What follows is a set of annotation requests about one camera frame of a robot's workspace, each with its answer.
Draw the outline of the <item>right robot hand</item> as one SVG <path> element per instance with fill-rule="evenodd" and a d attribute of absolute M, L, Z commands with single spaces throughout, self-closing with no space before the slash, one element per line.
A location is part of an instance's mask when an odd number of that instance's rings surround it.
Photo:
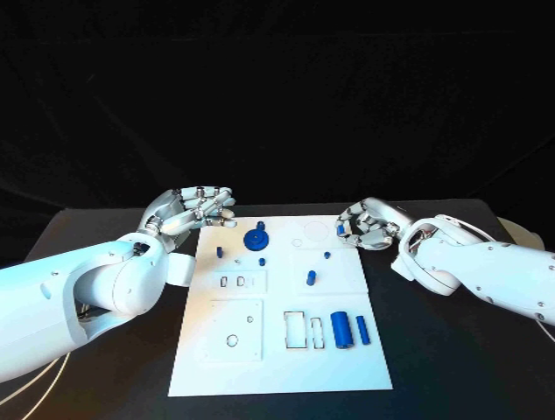
<path fill-rule="evenodd" d="M 350 205 L 336 219 L 340 241 L 364 250 L 383 250 L 403 238 L 416 222 L 399 207 L 367 197 Z"/>

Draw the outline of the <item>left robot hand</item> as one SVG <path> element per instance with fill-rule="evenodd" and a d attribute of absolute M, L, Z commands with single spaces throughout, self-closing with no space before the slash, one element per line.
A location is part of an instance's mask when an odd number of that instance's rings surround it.
<path fill-rule="evenodd" d="M 190 186 L 164 191 L 147 206 L 137 232 L 160 241 L 171 253 L 189 233 L 203 227 L 233 228 L 238 225 L 230 207 L 232 189 L 225 186 Z"/>

